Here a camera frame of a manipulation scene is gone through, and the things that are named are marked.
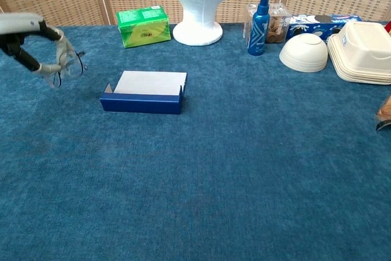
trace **green box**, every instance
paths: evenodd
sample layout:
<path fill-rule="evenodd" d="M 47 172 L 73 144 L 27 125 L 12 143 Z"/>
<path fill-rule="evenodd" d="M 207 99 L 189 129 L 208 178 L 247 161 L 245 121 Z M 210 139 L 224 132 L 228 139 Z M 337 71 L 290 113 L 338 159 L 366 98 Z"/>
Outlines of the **green box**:
<path fill-rule="evenodd" d="M 171 40 L 169 19 L 160 6 L 117 12 L 125 48 Z"/>

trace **table surface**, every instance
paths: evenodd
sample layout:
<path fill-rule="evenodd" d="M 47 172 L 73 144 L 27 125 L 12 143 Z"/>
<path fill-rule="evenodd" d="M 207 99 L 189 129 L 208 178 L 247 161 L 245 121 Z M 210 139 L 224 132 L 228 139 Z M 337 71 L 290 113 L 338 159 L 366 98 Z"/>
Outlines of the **table surface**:
<path fill-rule="evenodd" d="M 63 28 L 89 68 L 56 90 L 0 56 L 2 259 L 389 260 L 389 87 L 291 70 L 282 44 L 250 56 L 222 27 L 129 49 L 115 26 Z M 187 72 L 182 113 L 104 112 L 124 70 Z"/>

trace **blue spray bottle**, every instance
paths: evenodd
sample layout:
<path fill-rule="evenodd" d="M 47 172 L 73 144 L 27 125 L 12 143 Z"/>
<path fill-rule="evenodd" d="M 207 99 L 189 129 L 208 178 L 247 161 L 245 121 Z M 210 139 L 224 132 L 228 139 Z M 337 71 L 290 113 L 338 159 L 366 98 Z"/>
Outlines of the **blue spray bottle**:
<path fill-rule="evenodd" d="M 269 0 L 261 0 L 252 18 L 252 29 L 247 51 L 251 55 L 261 55 L 269 28 Z"/>

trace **stacked white trays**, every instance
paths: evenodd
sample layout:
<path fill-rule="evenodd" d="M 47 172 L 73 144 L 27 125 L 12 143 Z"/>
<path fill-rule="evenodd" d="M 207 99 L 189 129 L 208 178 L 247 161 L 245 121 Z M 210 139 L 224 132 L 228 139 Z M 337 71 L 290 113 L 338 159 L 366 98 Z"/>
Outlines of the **stacked white trays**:
<path fill-rule="evenodd" d="M 330 37 L 327 48 L 341 79 L 391 84 L 391 36 L 381 24 L 349 21 Z"/>

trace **blue and white box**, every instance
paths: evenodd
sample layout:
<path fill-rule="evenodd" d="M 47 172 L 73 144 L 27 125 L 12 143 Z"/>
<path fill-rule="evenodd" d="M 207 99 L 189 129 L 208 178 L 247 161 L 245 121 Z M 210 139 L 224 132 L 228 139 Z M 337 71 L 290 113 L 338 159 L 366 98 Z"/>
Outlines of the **blue and white box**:
<path fill-rule="evenodd" d="M 361 21 L 358 15 L 293 15 L 287 39 L 302 33 L 312 33 L 323 40 L 341 31 L 348 21 Z"/>
<path fill-rule="evenodd" d="M 187 73 L 124 71 L 100 97 L 105 111 L 180 114 Z"/>

